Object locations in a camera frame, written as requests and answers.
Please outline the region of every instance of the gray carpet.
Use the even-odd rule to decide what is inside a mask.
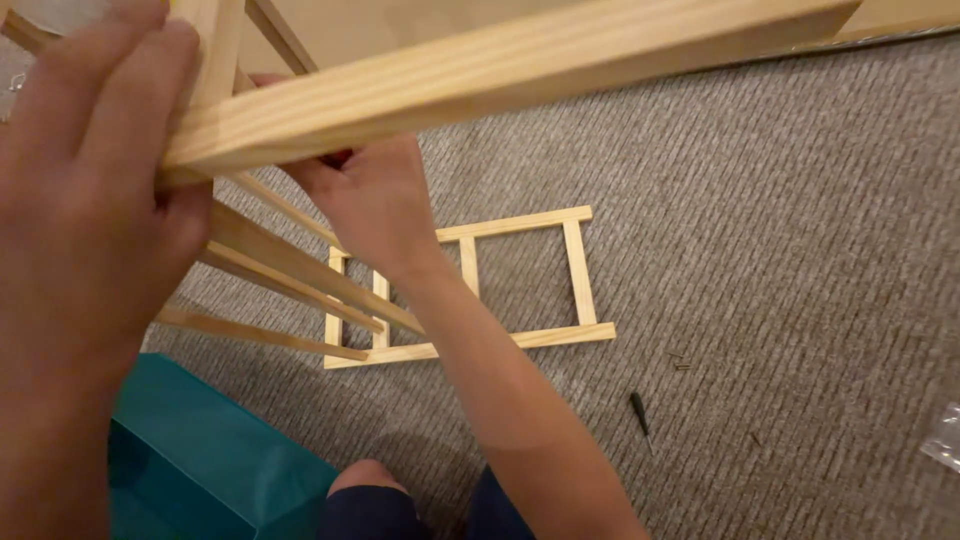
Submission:
[[[960,399],[959,61],[960,37],[942,37],[422,134],[440,227],[593,206],[597,315],[619,337],[531,357],[655,537],[960,538],[960,475],[919,452]],[[324,256],[249,197],[218,192]],[[574,323],[559,229],[477,249],[483,300],[508,329]],[[204,268],[178,302],[323,335],[316,312]],[[317,356],[160,328],[144,348],[337,467],[382,460],[438,537],[462,531],[483,460],[438,362],[325,372]]]

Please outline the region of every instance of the person's left hand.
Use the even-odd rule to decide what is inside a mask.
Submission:
[[[199,43],[166,13],[116,3],[48,47],[17,96],[0,140],[0,396],[119,383],[206,242],[210,185],[154,192]]]

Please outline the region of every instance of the unfinished wooden furniture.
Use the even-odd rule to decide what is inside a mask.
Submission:
[[[464,281],[467,282],[474,294],[479,296],[477,238],[521,233],[549,227],[563,227],[579,324],[567,328],[522,331],[511,334],[511,337],[522,349],[536,349],[537,347],[583,343],[585,341],[603,341],[616,337],[616,327],[613,323],[597,323],[596,312],[593,308],[593,293],[590,290],[587,256],[584,252],[584,240],[580,232],[580,224],[592,218],[593,212],[590,207],[577,207],[440,229],[437,231],[437,239],[441,243],[458,242],[460,244],[460,266]],[[345,261],[349,257],[349,253],[331,247],[330,267],[342,273]],[[390,299],[390,284],[376,272],[373,273],[373,292],[384,299]],[[343,321],[335,314],[328,313],[326,315],[325,343],[330,347],[341,347],[343,345],[342,340]],[[324,356],[324,368],[340,369],[409,360],[425,360],[436,358],[437,350],[429,343],[391,347],[388,328],[387,331],[373,335],[372,347],[366,351],[366,354],[366,358],[358,360],[338,356],[334,352],[327,353]]]
[[[435,351],[429,344],[389,346],[390,326],[423,334],[413,315],[391,304],[389,284],[374,277],[369,291],[343,276],[348,254],[334,234],[246,170],[830,38],[858,4],[857,0],[592,0],[318,71],[271,0],[173,0],[172,16],[190,21],[201,35],[202,55],[157,188],[227,176],[323,238],[331,246],[329,265],[218,203],[201,261],[322,310],[329,319],[322,349],[309,340],[171,307],[157,321],[322,351],[331,368],[431,357]],[[405,8],[397,5],[395,19],[401,20]],[[254,88],[238,66],[244,14],[298,77]],[[34,52],[57,37],[13,11],[3,33]],[[460,242],[465,280],[479,294],[475,238],[563,226],[580,326],[522,332],[514,338],[525,348],[612,339],[613,325],[596,321],[589,289],[579,229],[589,216],[589,208],[568,209],[444,229],[438,237]],[[373,349],[357,352],[342,347],[341,320],[372,331]]]

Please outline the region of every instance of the hand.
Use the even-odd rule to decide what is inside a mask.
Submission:
[[[118,383],[206,242],[209,185],[154,193],[199,44],[166,14],[118,3],[44,51],[17,97],[0,141],[0,396]]]
[[[258,86],[283,81],[254,75]],[[413,134],[363,148],[340,170],[319,159],[280,166],[306,191],[350,253],[395,286],[447,265],[437,242],[423,159]]]

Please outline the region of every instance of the dark blue shorts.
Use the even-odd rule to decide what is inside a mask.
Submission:
[[[427,540],[430,529],[420,521],[414,500],[392,487],[358,485],[341,489],[326,500],[318,540]],[[533,540],[490,467],[473,490],[467,540]]]

